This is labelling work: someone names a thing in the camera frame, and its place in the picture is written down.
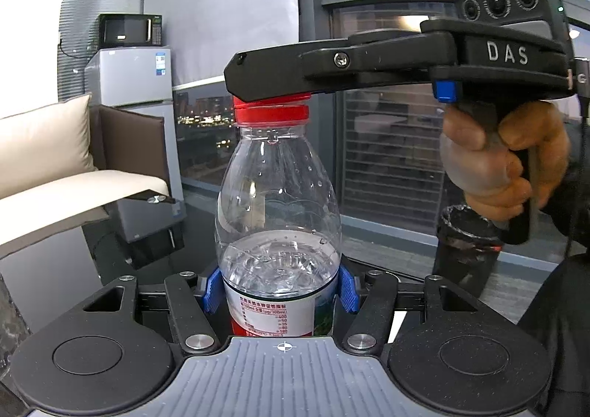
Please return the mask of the dark forearm sleeve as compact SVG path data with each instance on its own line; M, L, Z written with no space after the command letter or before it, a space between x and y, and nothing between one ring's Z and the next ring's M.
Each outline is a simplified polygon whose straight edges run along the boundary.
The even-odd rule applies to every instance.
M589 156L579 155L589 133L565 124L572 150L561 184L542 209L565 236L578 211L573 240L589 247ZM541 416L589 414L589 253L565 258L540 287L518 326L540 342L550 361L550 377L537 402Z

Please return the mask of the right hand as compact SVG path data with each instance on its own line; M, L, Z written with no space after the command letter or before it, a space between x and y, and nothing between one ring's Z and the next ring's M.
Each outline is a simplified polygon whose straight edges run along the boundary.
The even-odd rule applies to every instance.
M445 109L440 138L451 181L478 214L505 222L530 198L543 207L566 174L571 150L562 114L545 101L529 102L498 126L498 142L469 114Z

